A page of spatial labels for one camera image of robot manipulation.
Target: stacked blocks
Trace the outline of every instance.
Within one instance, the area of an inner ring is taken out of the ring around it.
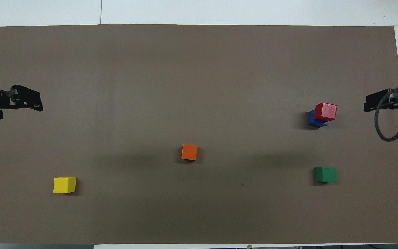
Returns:
[[[198,153],[197,145],[183,145],[182,146],[182,159],[194,161]]]
[[[58,177],[53,180],[53,193],[68,194],[76,191],[76,177]]]
[[[337,106],[335,104],[320,103],[316,109],[308,115],[308,124],[310,126],[327,126],[329,121],[336,119]]]
[[[337,169],[334,167],[316,167],[316,180],[322,183],[336,183]]]

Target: red block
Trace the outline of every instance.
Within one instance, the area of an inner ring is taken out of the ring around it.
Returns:
[[[182,159],[196,160],[196,155],[198,153],[197,145],[183,145],[182,146],[182,155],[180,156]]]
[[[336,119],[337,106],[335,104],[320,103],[316,106],[314,119],[328,122]]]

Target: green block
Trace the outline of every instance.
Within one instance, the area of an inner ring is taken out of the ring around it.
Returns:
[[[337,170],[334,167],[316,167],[316,180],[323,183],[336,183]]]

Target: black cable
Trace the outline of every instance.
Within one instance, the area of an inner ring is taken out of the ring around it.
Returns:
[[[377,104],[376,113],[374,113],[374,126],[375,126],[375,128],[376,128],[376,132],[377,132],[377,134],[379,135],[379,137],[380,137],[383,141],[385,141],[385,142],[392,142],[392,141],[398,139],[398,132],[397,132],[394,136],[392,136],[392,137],[390,137],[390,138],[387,138],[387,137],[385,137],[385,136],[382,134],[382,132],[380,131],[380,127],[379,127],[379,112],[380,112],[380,109],[381,109],[381,107],[382,107],[384,101],[388,98],[388,96],[390,96],[391,94],[393,94],[393,93],[395,93],[395,92],[398,92],[398,87],[396,87],[396,88],[394,88],[393,90],[387,92],[387,93],[382,97],[382,99],[381,99],[381,100],[379,101],[379,103]]]

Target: brown mat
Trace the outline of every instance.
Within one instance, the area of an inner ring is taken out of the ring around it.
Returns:
[[[0,120],[0,243],[398,242],[398,140],[363,112],[398,85],[393,27],[0,27],[16,84],[44,112]],[[337,119],[311,129],[323,101]]]

